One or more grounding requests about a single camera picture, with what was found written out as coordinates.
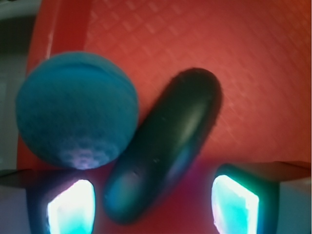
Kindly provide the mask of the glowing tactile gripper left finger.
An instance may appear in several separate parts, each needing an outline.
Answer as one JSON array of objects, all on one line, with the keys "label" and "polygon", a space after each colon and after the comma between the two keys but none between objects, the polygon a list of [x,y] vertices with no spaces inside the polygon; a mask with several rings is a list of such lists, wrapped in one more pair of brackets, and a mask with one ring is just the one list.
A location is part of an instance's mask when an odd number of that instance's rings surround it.
[{"label": "glowing tactile gripper left finger", "polygon": [[2,170],[2,234],[91,234],[96,193],[76,170]]}]

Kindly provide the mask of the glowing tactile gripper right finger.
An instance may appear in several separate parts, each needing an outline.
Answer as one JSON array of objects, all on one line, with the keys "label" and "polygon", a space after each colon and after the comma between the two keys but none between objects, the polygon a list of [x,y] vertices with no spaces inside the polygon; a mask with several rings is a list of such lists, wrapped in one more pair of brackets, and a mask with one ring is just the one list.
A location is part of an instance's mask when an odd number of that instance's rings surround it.
[{"label": "glowing tactile gripper right finger", "polygon": [[303,161],[225,163],[211,189],[220,234],[310,234],[311,164]]}]

